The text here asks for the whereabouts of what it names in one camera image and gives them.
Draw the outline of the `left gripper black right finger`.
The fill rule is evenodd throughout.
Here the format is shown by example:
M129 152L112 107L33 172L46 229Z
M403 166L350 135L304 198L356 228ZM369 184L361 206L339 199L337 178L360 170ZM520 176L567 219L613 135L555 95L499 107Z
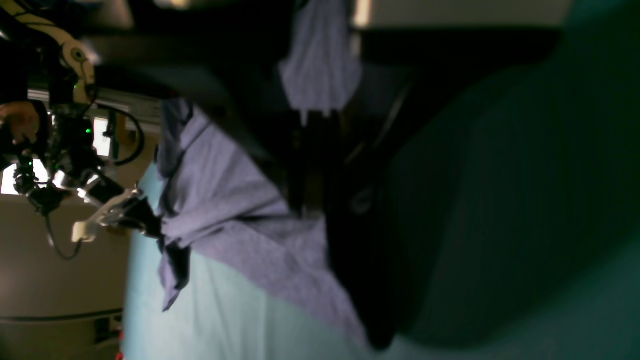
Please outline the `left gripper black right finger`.
M383 175L400 149L462 91L507 68L548 57L561 38L542 26L445 26L361 32L365 77L354 111L334 121L324 210L331 268L363 339L388 349L396 333L390 289L390 216Z

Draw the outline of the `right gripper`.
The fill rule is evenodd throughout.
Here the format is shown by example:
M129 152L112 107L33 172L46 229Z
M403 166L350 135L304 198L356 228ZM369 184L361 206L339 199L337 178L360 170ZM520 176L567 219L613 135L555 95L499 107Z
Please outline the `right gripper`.
M125 194L128 189L102 172L88 172L76 187L76 191L85 203L100 208L113 198ZM163 236L162 221L155 215L146 197L135 197L125 201L119 226L137 230L152 239L161 239Z

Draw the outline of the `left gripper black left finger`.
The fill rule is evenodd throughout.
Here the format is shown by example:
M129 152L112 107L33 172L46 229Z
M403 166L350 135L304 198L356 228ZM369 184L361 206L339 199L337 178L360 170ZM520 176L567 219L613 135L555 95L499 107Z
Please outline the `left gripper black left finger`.
M322 171L277 73L297 0L103 0L85 41L101 66L128 69L198 105L278 187L295 214L322 214Z

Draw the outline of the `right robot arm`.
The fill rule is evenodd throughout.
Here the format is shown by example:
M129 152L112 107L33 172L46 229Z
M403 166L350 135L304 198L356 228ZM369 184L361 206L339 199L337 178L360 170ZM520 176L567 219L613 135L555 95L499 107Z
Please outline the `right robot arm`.
M108 177L94 149L88 112L98 87L89 48L27 0L1 2L1 35L38 53L49 77L48 104L36 107L43 133L34 145L25 141L7 150L17 161L16 191L46 219L72 193L97 207L73 226L74 242L93 241L99 227L130 228L160 239L162 221L143 192Z

